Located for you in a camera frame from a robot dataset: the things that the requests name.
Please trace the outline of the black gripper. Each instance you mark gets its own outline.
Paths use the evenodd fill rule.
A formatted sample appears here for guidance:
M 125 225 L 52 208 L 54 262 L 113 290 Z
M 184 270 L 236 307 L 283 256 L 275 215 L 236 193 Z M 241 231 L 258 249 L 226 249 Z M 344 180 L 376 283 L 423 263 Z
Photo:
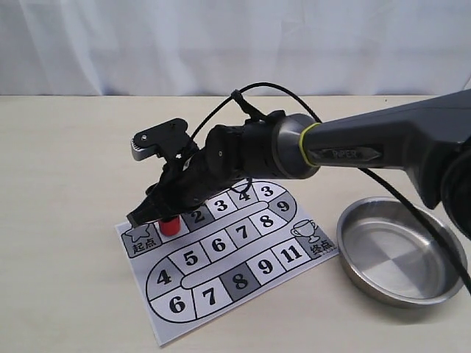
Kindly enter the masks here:
M 132 227 L 140 227 L 201 213 L 201 204 L 249 178 L 237 156 L 221 147 L 205 147 L 191 156 L 186 168 L 164 172 L 127 220 Z

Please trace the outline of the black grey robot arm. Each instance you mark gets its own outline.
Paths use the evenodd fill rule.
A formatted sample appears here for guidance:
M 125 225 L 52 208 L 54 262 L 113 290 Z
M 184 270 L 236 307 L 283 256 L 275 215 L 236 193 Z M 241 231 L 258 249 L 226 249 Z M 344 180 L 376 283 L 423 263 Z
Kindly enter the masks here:
M 441 205 L 470 234 L 470 92 L 319 122 L 263 114 L 239 92 L 241 126 L 215 125 L 198 147 L 175 118 L 137 133 L 135 160 L 165 159 L 127 220 L 133 227 L 189 213 L 243 179 L 307 179 L 322 166 L 404 171 L 428 209 Z

